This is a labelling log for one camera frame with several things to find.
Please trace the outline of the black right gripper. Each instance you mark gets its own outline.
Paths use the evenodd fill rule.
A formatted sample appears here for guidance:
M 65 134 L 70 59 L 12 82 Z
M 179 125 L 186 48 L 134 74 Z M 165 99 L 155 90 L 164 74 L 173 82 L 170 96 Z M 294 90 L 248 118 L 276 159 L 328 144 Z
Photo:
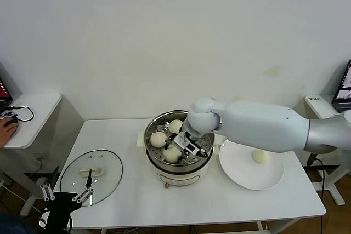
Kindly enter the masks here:
M 172 142 L 183 142 L 183 132 L 179 132 L 178 134 L 174 133 L 172 136 L 168 137 L 165 140 L 165 147 L 168 147 Z M 180 157 L 178 158 L 179 161 L 187 159 L 189 157 L 188 151 L 182 151 Z

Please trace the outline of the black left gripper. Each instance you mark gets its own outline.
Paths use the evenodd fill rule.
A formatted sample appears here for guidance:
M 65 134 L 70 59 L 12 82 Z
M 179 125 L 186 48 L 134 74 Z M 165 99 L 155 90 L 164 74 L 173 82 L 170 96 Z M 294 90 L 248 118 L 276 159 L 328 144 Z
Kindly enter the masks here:
M 46 219 L 45 230 L 66 230 L 70 222 L 71 213 L 80 209 L 82 203 L 90 199 L 94 189 L 92 188 L 92 170 L 89 170 L 85 190 L 78 195 L 71 192 L 53 192 L 58 179 L 57 166 L 46 181 L 40 184 L 44 198 L 44 206 L 48 209 L 49 215 Z

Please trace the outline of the person's bare hand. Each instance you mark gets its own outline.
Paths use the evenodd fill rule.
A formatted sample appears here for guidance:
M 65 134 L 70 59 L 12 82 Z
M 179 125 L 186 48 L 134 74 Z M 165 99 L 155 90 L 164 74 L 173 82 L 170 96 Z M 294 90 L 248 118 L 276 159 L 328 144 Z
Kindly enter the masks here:
M 0 148 L 3 149 L 12 135 L 17 131 L 18 122 L 13 118 L 1 119 L 0 129 Z

